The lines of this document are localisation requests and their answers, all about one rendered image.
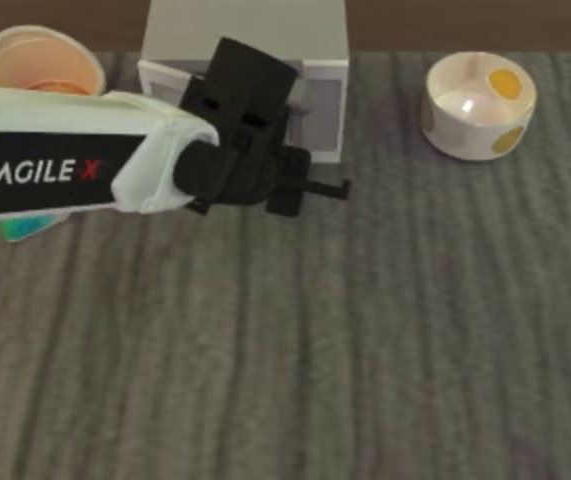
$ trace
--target white robotic arm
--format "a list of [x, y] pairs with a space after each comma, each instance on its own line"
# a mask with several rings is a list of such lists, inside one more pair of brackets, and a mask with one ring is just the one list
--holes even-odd
[[296, 72], [229, 39], [180, 108], [143, 95], [103, 97], [0, 88], [0, 220], [114, 208], [154, 213], [268, 202], [295, 216], [309, 153], [283, 145]]

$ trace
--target polka dot bowl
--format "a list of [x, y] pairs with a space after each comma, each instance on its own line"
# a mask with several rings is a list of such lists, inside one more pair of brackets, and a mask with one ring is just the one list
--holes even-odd
[[521, 141], [536, 98], [534, 81], [511, 60], [491, 53], [456, 53], [427, 75], [421, 130], [447, 155], [494, 160]]

